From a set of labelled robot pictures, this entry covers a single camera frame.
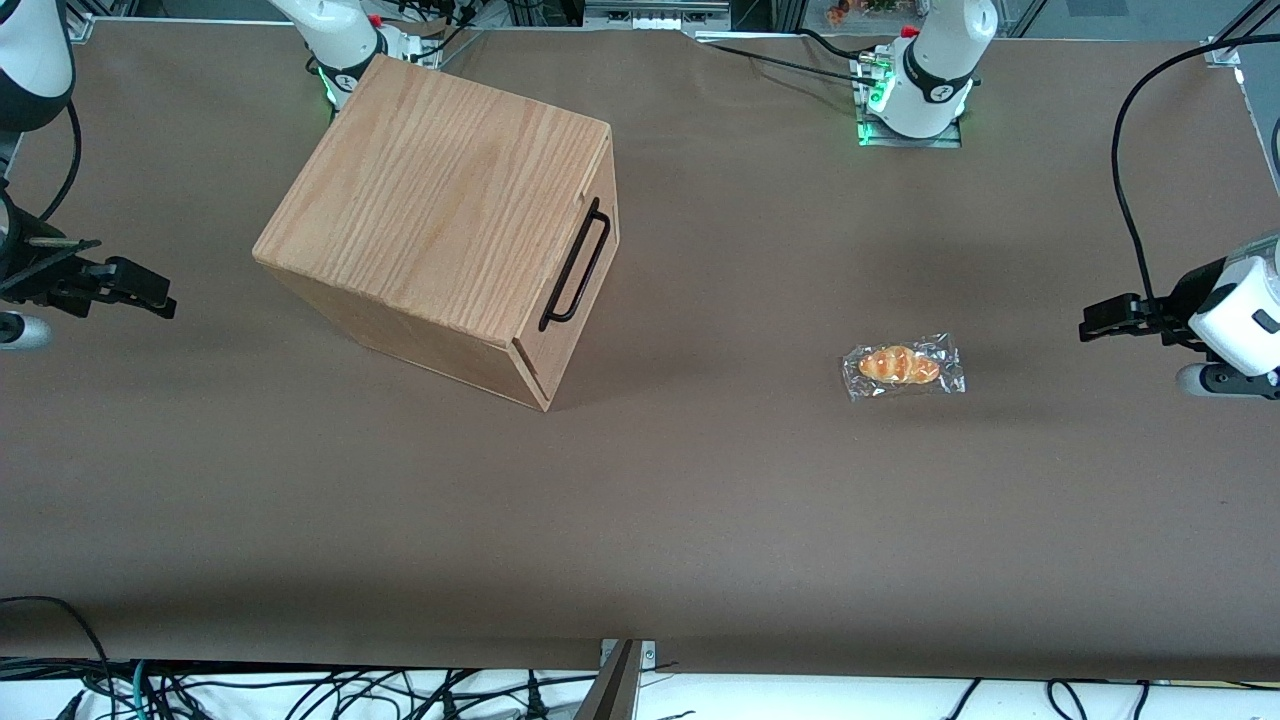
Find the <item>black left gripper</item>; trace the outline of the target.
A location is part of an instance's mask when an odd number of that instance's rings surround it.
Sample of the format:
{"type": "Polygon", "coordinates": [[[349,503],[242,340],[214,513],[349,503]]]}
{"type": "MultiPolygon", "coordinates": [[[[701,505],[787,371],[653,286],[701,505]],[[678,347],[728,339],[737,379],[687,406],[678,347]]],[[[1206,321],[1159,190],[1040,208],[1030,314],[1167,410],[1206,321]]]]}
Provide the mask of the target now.
{"type": "MultiPolygon", "coordinates": [[[[1180,346],[1192,351],[1208,351],[1208,345],[1190,328],[1192,316],[1201,309],[1219,282],[1226,259],[1201,265],[1183,274],[1169,295],[1156,299],[1158,336],[1166,347],[1180,346]]],[[[1078,340],[1088,343],[1119,336],[1151,334],[1148,304],[1138,293],[1120,293],[1082,310],[1078,340]]]]}

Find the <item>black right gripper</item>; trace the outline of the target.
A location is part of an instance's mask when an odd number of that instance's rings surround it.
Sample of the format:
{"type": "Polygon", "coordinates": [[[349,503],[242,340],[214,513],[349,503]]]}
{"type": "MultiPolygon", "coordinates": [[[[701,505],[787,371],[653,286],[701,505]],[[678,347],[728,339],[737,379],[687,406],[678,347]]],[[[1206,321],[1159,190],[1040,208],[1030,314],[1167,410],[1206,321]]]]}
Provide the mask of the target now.
{"type": "Polygon", "coordinates": [[[69,238],[47,222],[18,208],[4,190],[1,242],[1,296],[9,304],[55,307],[87,316],[91,304],[124,304],[161,319],[177,314],[172,282],[125,258],[99,265],[81,256],[101,245],[99,240],[69,238]]]}

